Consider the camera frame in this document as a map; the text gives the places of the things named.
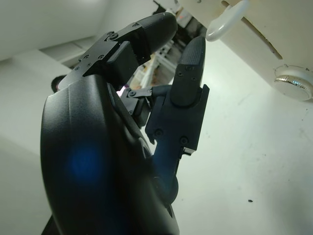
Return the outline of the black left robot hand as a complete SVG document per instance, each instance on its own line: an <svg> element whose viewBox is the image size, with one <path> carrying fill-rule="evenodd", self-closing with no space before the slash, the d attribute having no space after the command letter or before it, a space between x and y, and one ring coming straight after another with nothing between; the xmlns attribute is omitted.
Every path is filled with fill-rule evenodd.
<svg viewBox="0 0 313 235"><path fill-rule="evenodd" d="M163 12L111 31L52 82L41 169L60 234L179 234L176 173L197 150L209 94L201 84L205 38L186 46L171 85L127 87L177 28Z"/></svg>

